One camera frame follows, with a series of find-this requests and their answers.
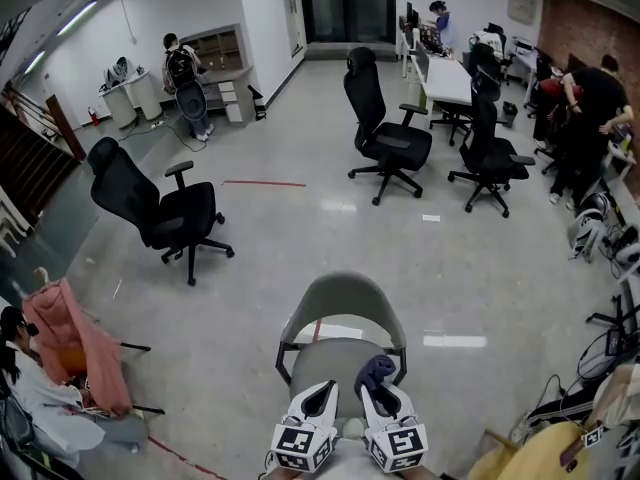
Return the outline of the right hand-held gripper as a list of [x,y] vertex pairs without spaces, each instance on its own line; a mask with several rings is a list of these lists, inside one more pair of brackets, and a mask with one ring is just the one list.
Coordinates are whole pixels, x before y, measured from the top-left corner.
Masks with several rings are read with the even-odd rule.
[[[428,440],[425,425],[414,420],[417,416],[409,395],[395,385],[373,391],[361,385],[360,399],[369,428],[365,431],[366,448],[382,471],[419,466]],[[393,419],[400,422],[388,425]]]

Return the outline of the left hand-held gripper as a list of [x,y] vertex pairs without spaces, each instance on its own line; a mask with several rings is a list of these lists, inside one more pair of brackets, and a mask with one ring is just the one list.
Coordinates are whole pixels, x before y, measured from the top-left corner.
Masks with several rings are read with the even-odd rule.
[[334,380],[315,384],[296,395],[284,423],[277,424],[270,451],[276,465],[301,473],[316,472],[334,451],[334,426],[340,397]]

